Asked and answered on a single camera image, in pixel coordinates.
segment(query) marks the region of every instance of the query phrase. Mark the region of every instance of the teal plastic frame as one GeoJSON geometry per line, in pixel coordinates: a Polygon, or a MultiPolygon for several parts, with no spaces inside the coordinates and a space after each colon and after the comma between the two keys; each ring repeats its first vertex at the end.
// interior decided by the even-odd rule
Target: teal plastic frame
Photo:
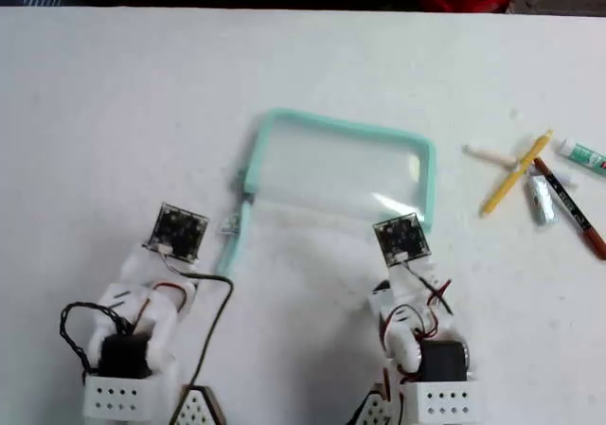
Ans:
{"type": "Polygon", "coordinates": [[[423,181],[420,186],[424,188],[424,221],[421,226],[426,232],[431,231],[434,223],[434,204],[436,201],[436,148],[434,144],[424,136],[415,133],[409,133],[402,130],[390,129],[386,127],[376,127],[372,125],[350,122],[347,120],[334,119],[323,115],[313,115],[302,113],[296,110],[274,109],[265,115],[258,129],[257,139],[253,148],[253,153],[248,164],[248,169],[244,176],[244,196],[246,198],[241,206],[240,212],[240,231],[227,243],[219,261],[217,272],[220,275],[229,275],[232,266],[238,256],[238,252],[243,244],[243,238],[248,231],[248,225],[251,218],[252,200],[259,189],[260,168],[263,162],[267,144],[269,143],[272,129],[279,123],[280,118],[296,119],[296,123],[312,127],[329,127],[334,131],[344,134],[358,134],[373,139],[385,139],[389,141],[403,141],[413,145],[417,150],[425,153],[425,166],[423,181]]]}

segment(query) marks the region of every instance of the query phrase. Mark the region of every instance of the green and white tube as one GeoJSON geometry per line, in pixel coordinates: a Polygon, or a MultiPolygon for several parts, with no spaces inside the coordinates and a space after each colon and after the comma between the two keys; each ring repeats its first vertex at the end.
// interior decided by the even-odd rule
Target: green and white tube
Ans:
{"type": "Polygon", "coordinates": [[[595,171],[597,174],[606,176],[606,155],[592,151],[570,139],[566,139],[561,143],[558,153],[579,165],[595,171]]]}

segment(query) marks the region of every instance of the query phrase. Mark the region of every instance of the circuit board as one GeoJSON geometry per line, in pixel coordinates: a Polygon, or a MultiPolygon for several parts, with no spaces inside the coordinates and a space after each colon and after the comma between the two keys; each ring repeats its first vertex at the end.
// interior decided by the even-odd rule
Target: circuit board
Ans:
{"type": "Polygon", "coordinates": [[[208,226],[208,217],[162,203],[150,240],[144,245],[157,252],[158,245],[172,248],[171,257],[193,262],[208,226]]]}
{"type": "Polygon", "coordinates": [[[387,267],[432,254],[417,214],[383,221],[373,228],[387,267]]]}

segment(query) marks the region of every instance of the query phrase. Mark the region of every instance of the yellow highlighter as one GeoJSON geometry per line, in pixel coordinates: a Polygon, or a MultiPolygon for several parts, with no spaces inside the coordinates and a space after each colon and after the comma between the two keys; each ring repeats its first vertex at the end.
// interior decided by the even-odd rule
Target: yellow highlighter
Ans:
{"type": "Polygon", "coordinates": [[[482,212],[480,215],[484,217],[488,215],[490,212],[494,210],[494,208],[501,203],[501,200],[505,198],[505,195],[508,194],[508,191],[518,182],[520,176],[526,172],[528,167],[532,165],[533,160],[539,153],[543,150],[543,148],[551,139],[551,135],[553,131],[549,130],[543,136],[540,136],[535,142],[534,146],[526,153],[524,157],[518,163],[518,166],[511,174],[507,177],[507,179],[499,186],[499,188],[494,192],[494,194],[490,197],[490,199],[484,204],[482,207],[482,212]]]}

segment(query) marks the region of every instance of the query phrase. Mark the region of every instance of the cable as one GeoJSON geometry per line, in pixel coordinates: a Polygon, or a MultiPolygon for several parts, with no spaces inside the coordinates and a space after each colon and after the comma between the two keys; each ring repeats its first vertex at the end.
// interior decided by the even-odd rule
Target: cable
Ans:
{"type": "Polygon", "coordinates": [[[179,416],[179,412],[181,411],[183,404],[186,402],[186,398],[187,398],[187,395],[189,394],[189,391],[195,385],[196,378],[198,378],[198,375],[200,374],[200,370],[202,369],[202,363],[205,360],[205,355],[208,350],[208,346],[210,344],[210,339],[212,337],[213,332],[215,331],[215,327],[217,326],[219,319],[221,318],[221,315],[223,314],[223,310],[225,309],[225,306],[227,305],[227,302],[229,301],[229,298],[231,297],[231,294],[234,291],[234,283],[229,278],[226,278],[224,276],[210,275],[210,274],[190,274],[190,273],[181,272],[169,264],[169,261],[167,260],[166,255],[160,254],[160,256],[162,257],[162,260],[164,261],[164,263],[166,264],[167,268],[170,271],[175,272],[181,276],[184,276],[185,278],[190,278],[190,279],[195,279],[195,280],[221,281],[222,283],[225,283],[229,286],[229,291],[227,292],[227,295],[223,299],[221,306],[217,310],[217,314],[215,314],[215,318],[213,319],[212,324],[210,325],[210,329],[208,330],[208,333],[206,334],[205,342],[204,342],[204,345],[202,348],[202,353],[200,354],[200,358],[198,359],[198,364],[196,365],[196,368],[193,372],[193,375],[191,376],[191,379],[189,380],[189,383],[186,385],[186,388],[183,390],[183,394],[181,394],[181,398],[179,399],[179,402],[177,403],[177,407],[175,408],[174,413],[172,413],[172,417],[170,418],[169,425],[174,425],[174,423],[177,421],[177,417],[179,416]]]}
{"type": "Polygon", "coordinates": [[[404,309],[404,308],[408,308],[410,310],[412,310],[416,316],[419,319],[419,322],[421,324],[422,329],[419,328],[415,328],[415,332],[417,334],[420,335],[425,335],[427,333],[427,330],[425,329],[425,323],[423,322],[423,318],[421,318],[420,313],[417,311],[417,309],[415,309],[412,305],[410,304],[400,304],[397,307],[395,307],[393,310],[391,310],[389,312],[389,314],[387,315],[387,318],[385,319],[385,322],[383,323],[383,325],[381,326],[381,329],[379,331],[379,338],[381,340],[381,345],[383,346],[383,350],[386,350],[385,347],[385,333],[387,332],[387,328],[389,327],[389,323],[391,322],[394,314],[400,310],[400,309],[404,309]]]}
{"type": "Polygon", "coordinates": [[[444,284],[437,289],[437,293],[436,294],[432,293],[429,296],[429,298],[427,299],[427,305],[430,305],[431,301],[433,299],[438,298],[438,297],[443,297],[444,293],[446,292],[446,289],[451,285],[452,282],[453,281],[451,279],[446,280],[444,282],[444,284]]]}
{"type": "Polygon", "coordinates": [[[134,326],[129,323],[125,318],[117,314],[114,310],[109,307],[105,307],[103,305],[95,304],[93,302],[73,302],[65,306],[65,308],[61,312],[61,321],[59,323],[59,334],[62,338],[67,342],[67,344],[72,348],[72,350],[76,353],[76,355],[80,358],[82,363],[82,368],[84,372],[82,373],[82,379],[86,374],[94,373],[96,370],[91,366],[88,357],[86,357],[86,353],[81,346],[76,345],[74,340],[68,335],[67,330],[65,329],[65,324],[67,322],[67,317],[69,312],[75,308],[83,308],[83,309],[92,309],[98,310],[108,318],[112,320],[114,325],[116,326],[116,333],[119,335],[132,335],[134,331],[134,326]]]}
{"type": "Polygon", "coordinates": [[[404,415],[404,395],[400,392],[398,397],[400,398],[400,416],[398,417],[398,425],[401,425],[401,418],[404,415]]]}
{"type": "Polygon", "coordinates": [[[156,283],[155,285],[153,285],[153,290],[156,290],[157,288],[160,288],[161,286],[167,287],[167,288],[174,288],[175,290],[180,291],[183,294],[183,300],[181,301],[181,305],[179,305],[179,308],[177,309],[177,312],[180,312],[183,307],[186,305],[187,303],[187,291],[186,289],[181,286],[178,285],[177,283],[172,283],[170,281],[159,281],[158,283],[156,283]]]}
{"type": "Polygon", "coordinates": [[[453,313],[453,310],[448,305],[448,302],[446,302],[446,299],[444,299],[444,297],[441,296],[439,290],[437,290],[436,288],[434,288],[425,278],[423,278],[422,276],[420,276],[419,274],[417,274],[415,271],[413,271],[410,268],[410,266],[408,265],[408,262],[404,262],[403,265],[404,265],[404,267],[406,268],[406,270],[408,272],[410,272],[418,281],[420,281],[423,284],[423,286],[425,288],[427,288],[429,291],[432,292],[432,298],[433,298],[433,296],[435,296],[437,298],[437,300],[439,300],[440,303],[444,306],[444,308],[446,309],[446,311],[448,311],[449,314],[455,315],[453,313]]]}

